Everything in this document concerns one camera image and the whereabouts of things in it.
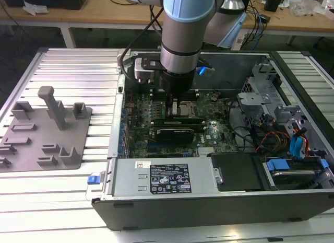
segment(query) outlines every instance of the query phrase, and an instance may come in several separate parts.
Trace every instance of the power supply label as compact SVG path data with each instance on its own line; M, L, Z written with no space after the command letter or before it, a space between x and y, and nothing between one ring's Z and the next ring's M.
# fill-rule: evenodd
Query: power supply label
M150 180L152 194L192 192L188 164L151 165Z

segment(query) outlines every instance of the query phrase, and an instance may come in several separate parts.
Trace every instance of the blue led light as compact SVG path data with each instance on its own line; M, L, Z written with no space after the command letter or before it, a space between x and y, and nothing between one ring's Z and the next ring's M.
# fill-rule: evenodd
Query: blue led light
M200 69L200 71L199 71L199 73L198 73L198 75L203 75L204 74L204 72L205 72L205 67L202 67L201 69Z

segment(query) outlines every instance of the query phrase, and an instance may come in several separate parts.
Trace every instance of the blue latch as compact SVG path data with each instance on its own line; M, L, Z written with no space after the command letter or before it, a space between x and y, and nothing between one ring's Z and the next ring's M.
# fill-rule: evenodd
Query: blue latch
M329 167L327 161L324 158L322 158L320 160L320 163L321 163L321 165L323 166L324 169L327 169Z
M290 166L288 165L288 162L285 159L277 158L277 159L271 159L267 162L267 167L269 171L280 171L280 170L289 170Z
M101 176L88 176L87 184L100 184Z
M290 153L292 156L296 157L298 161L303 160L301 157L301 150L303 147L304 141L301 137L292 136L290 142Z

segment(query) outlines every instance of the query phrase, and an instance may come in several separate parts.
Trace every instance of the motherboard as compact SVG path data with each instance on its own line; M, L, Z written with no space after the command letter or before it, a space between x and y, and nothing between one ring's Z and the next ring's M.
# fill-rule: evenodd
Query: motherboard
M204 91L195 101L180 102L180 116L201 119L202 132L182 144L161 144L154 138L154 122L165 118L165 102L155 101L152 94L126 95L130 158L206 157L210 153L235 152L238 146L229 125L227 111L231 99L220 98L218 92Z

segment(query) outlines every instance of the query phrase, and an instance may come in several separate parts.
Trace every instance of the slotted aluminum surface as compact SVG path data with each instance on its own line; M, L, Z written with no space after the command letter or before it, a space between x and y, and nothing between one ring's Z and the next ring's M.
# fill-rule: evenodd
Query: slotted aluminum surface
M32 73L28 75L31 78L25 82L20 100L38 104L35 108L42 107L43 103L34 97L38 82L55 87L56 99L70 102L78 97L81 101L89 102L88 105L93 108L84 151L85 162L78 170L0 174L1 242L268 242L267 238L271 237L282 237L289 242L333 242L334 210L309 221L296 223L127 232L112 232L107 229L90 201L86 201L86 198L91 197L86 197L85 192L87 177L92 172L106 170L105 159L115 96L112 83L117 75L113 69L117 54L118 50L51 49L48 53L41 54L36 65L32 65ZM83 64L92 64L88 66L89 73L86 73ZM55 67L54 71L50 69L52 65ZM96 73L92 72L93 65L98 69ZM77 70L76 74L66 73L69 70L65 68L70 66L76 66L72 70ZM5 134L11 119L10 112L7 112L0 122L0 136ZM92 190L92 194L98 195L102 186L92 186Z
M304 56L301 52L280 51L279 54L334 127L334 80L331 76L319 66L313 57ZM288 88L283 86L282 89L290 103L297 104Z

